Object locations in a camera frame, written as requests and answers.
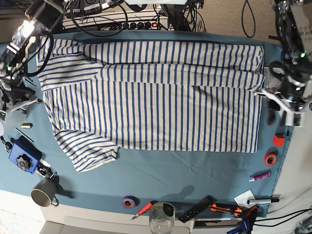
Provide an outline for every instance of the clear glass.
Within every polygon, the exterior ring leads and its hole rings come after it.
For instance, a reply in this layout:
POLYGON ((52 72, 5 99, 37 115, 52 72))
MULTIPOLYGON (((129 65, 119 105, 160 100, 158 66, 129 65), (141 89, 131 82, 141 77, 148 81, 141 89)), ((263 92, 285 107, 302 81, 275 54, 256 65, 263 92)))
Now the clear glass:
POLYGON ((170 234, 174 228, 175 218, 176 218, 175 207, 167 202, 159 202, 154 204, 150 208, 150 230, 152 234, 170 234), (164 203, 169 204, 173 207, 174 213, 172 217, 169 217, 164 213, 163 205, 164 203))

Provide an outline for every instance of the black remote control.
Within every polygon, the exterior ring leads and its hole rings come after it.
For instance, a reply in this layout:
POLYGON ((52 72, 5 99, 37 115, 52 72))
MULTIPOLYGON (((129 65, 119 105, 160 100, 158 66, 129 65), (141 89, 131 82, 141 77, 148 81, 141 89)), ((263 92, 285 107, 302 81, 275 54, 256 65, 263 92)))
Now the black remote control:
POLYGON ((180 215, 178 220, 180 220, 182 223, 186 223, 190 219, 194 218, 196 215, 204 211, 208 208, 208 206, 215 203, 215 199, 212 196, 207 196, 203 200, 201 200, 199 203, 194 205, 191 209, 189 209, 184 214, 180 215))

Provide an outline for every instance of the mug handle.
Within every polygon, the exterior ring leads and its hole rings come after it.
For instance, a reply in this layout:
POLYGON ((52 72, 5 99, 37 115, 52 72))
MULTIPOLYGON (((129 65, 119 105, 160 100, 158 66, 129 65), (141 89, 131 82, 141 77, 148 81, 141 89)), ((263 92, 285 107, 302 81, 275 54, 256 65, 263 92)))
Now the mug handle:
POLYGON ((52 200, 52 202, 51 202, 51 205, 53 205, 53 206, 58 206, 58 205, 59 205, 59 200, 57 199, 56 196, 54 196, 54 198, 53 198, 53 200, 52 200))

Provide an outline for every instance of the red block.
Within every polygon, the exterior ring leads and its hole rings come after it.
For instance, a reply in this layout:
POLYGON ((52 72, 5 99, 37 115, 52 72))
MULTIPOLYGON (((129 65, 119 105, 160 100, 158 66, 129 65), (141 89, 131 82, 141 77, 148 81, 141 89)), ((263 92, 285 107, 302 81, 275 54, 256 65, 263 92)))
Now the red block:
POLYGON ((274 135, 273 144, 275 146, 283 146, 284 145, 284 141, 285 141, 285 138, 283 137, 282 133, 274 135))

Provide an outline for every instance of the blue tablecloth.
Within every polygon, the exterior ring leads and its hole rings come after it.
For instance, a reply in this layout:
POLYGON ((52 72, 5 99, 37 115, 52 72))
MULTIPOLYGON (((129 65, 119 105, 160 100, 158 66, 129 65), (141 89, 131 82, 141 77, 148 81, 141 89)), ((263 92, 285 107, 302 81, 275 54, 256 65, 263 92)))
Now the blue tablecloth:
MULTIPOLYGON (((101 43, 121 40, 191 40, 214 41, 226 44, 262 45, 265 49, 265 65, 280 58, 280 47, 268 42, 248 38, 222 36, 208 33, 186 33, 170 31, 125 31, 108 38, 90 38, 82 33, 55 35, 55 38, 75 39, 82 42, 101 43)), ((35 61, 29 70, 36 69, 35 61)), ((37 96, 41 97, 37 78, 34 78, 37 96)), ((278 120, 272 126, 266 124, 266 108, 262 108, 259 143, 256 154, 213 153, 213 152, 168 152, 125 150, 120 148, 118 159, 95 170, 78 174, 69 158, 57 145, 50 122, 43 106, 33 104, 29 108, 26 122, 34 124, 32 129, 23 130, 43 153, 60 176, 60 184, 69 195, 57 195, 61 204, 102 211, 135 214, 151 200, 169 201, 179 213, 211 195, 220 203, 234 203, 234 197, 251 189, 256 198, 270 197, 278 180, 291 138, 291 129, 284 147, 278 147, 278 161, 268 168, 263 157, 273 149, 272 139, 276 132, 285 132, 278 120), (250 176, 271 170, 271 177, 250 183, 250 176), (125 209, 121 205, 126 195, 136 196, 140 205, 125 209)), ((18 138, 16 131, 6 134, 5 139, 18 138)), ((37 174, 23 172, 8 160, 4 147, 0 147, 0 189, 29 195, 30 190, 41 180, 37 174)), ((265 216, 267 205, 260 215, 265 216)), ((220 217, 220 213, 206 210, 198 217, 220 217)))

